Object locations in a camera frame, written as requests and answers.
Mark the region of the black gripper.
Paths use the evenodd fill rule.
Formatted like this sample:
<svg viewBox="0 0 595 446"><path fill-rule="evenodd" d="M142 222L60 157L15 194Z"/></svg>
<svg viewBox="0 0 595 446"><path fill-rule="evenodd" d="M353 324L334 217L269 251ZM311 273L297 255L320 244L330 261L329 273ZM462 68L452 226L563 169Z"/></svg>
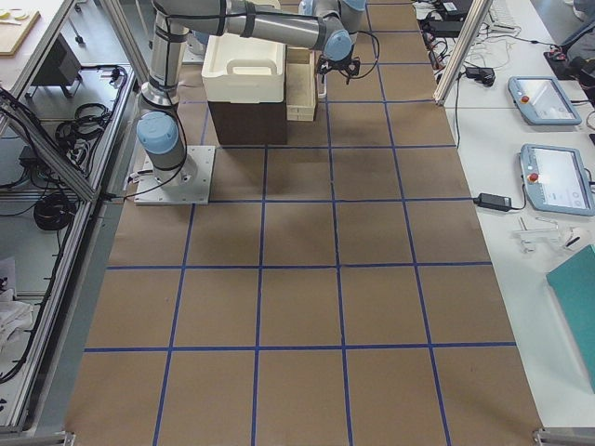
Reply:
<svg viewBox="0 0 595 446"><path fill-rule="evenodd" d="M352 78L357 78L359 76L360 68L360 59L354 57L352 54L349 54L341 60L332 60L324 54L321 54L317 59L315 72L317 73L317 79L320 84L325 82L325 76L328 73L336 71L345 77L346 84L349 85Z"/></svg>

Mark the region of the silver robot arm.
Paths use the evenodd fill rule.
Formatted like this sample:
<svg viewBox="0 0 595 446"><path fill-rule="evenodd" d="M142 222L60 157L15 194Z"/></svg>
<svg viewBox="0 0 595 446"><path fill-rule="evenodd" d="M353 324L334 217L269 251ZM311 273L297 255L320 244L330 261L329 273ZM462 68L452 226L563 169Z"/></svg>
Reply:
<svg viewBox="0 0 595 446"><path fill-rule="evenodd" d="M224 146L286 143L288 48L318 52L323 72L355 77L360 70L353 50L364 1L303 1L295 13L275 1L156 1L153 8L152 62L139 96L136 133L160 187L184 187L196 175L178 117L190 34L207 39L202 75L215 126L239 131L219 135Z"/></svg>

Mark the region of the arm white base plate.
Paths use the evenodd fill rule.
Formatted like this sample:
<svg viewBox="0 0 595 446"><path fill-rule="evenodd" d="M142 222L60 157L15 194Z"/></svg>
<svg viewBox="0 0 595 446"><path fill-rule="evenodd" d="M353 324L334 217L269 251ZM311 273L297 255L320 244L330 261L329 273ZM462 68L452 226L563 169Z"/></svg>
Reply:
<svg viewBox="0 0 595 446"><path fill-rule="evenodd" d="M170 172L154 170L146 155L143 169L149 173L139 178L134 202L139 205L208 204L215 155L215 146L191 145L185 165L180 171Z"/></svg>

